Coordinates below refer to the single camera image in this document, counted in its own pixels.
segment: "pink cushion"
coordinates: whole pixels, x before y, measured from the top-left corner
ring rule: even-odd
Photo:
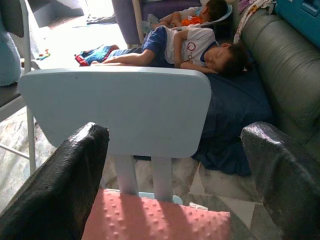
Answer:
[[[82,240],[227,240],[230,213],[100,189]]]

